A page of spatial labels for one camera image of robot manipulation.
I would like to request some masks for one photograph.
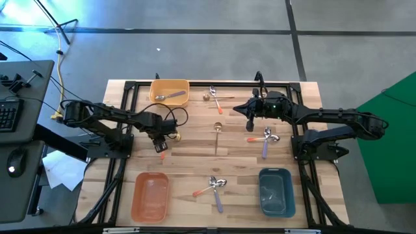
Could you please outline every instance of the purple handle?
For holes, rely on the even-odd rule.
[[[174,94],[169,94],[168,98],[176,97],[176,96],[179,96],[179,95],[182,95],[182,94],[186,94],[186,92],[185,91],[180,91],[180,92],[177,92],[177,93],[174,93]]]
[[[222,213],[224,211],[224,209],[222,208],[222,204],[220,201],[220,196],[218,195],[218,192],[216,191],[216,189],[214,188],[214,195],[215,195],[215,202],[216,202],[216,207],[218,208],[218,212]]]
[[[265,140],[265,144],[263,145],[263,155],[261,156],[263,159],[267,158],[267,138]]]

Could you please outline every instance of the yellow cable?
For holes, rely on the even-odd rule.
[[[55,24],[52,22],[52,19],[49,18],[49,16],[46,14],[46,12],[43,10],[43,8],[38,4],[38,2],[36,2],[36,0],[33,0],[38,7],[40,8],[40,10],[42,10],[42,12],[45,14],[45,16],[47,17],[47,19],[51,22],[55,32],[57,33],[58,36],[58,41],[59,41],[59,48],[58,50],[61,51],[61,42],[60,42],[60,36],[58,33],[58,29],[55,26]],[[62,107],[60,107],[60,103],[62,102],[62,100],[64,99],[64,80],[62,79],[62,76],[60,74],[60,63],[61,63],[61,59],[60,59],[60,54],[58,54],[58,64],[57,64],[57,73],[58,73],[58,77],[59,77],[59,84],[60,84],[60,99],[59,99],[59,104],[58,104],[58,112],[55,111],[55,113],[53,115],[51,115],[51,119],[55,120],[57,117],[62,117]]]

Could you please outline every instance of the white paper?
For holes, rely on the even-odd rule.
[[[61,151],[56,150],[48,153],[42,162],[52,189],[63,183],[65,187],[73,191],[84,178],[86,162],[68,156]]]

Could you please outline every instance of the salmon plastic bowl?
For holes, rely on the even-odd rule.
[[[169,179],[164,173],[144,172],[137,176],[131,218],[135,222],[162,222],[168,208]]]

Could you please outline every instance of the computer mouse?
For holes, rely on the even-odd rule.
[[[7,173],[10,177],[19,177],[25,172],[26,149],[21,147],[13,150],[7,158]]]

